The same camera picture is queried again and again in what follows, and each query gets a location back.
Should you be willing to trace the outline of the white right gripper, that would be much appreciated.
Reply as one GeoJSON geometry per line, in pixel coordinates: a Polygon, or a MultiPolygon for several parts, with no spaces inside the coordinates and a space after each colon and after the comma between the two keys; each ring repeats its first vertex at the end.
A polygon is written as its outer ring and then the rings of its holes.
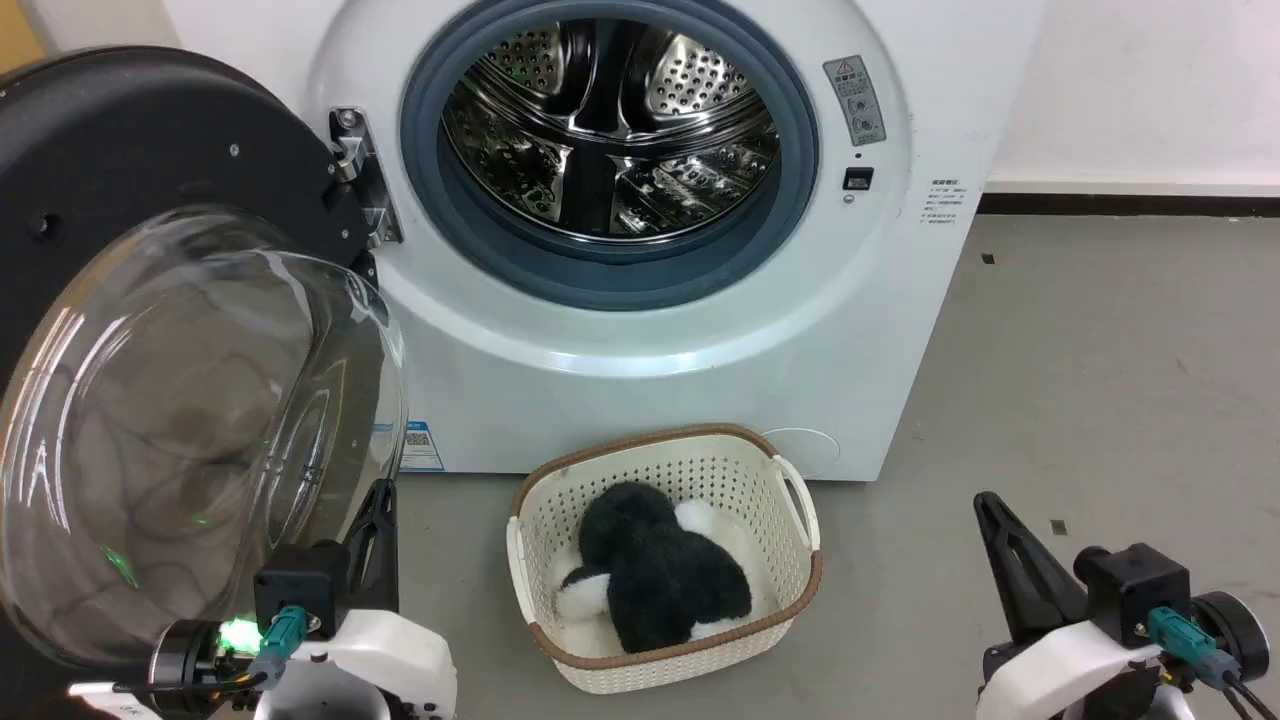
{"type": "Polygon", "coordinates": [[[1156,644],[1128,648],[1084,621],[1085,591],[998,495],[975,495],[974,510],[1010,639],[1036,642],[986,683],[979,719],[1050,719],[1161,653],[1156,644]]]}

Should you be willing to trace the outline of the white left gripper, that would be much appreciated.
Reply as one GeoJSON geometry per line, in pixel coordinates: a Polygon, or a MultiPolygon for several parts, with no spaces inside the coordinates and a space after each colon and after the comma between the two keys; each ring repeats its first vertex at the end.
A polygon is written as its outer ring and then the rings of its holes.
{"type": "Polygon", "coordinates": [[[257,719],[453,719],[445,639],[401,610],[397,493],[375,480],[346,533],[346,607],[335,634],[305,641],[257,702],[257,719]]]}

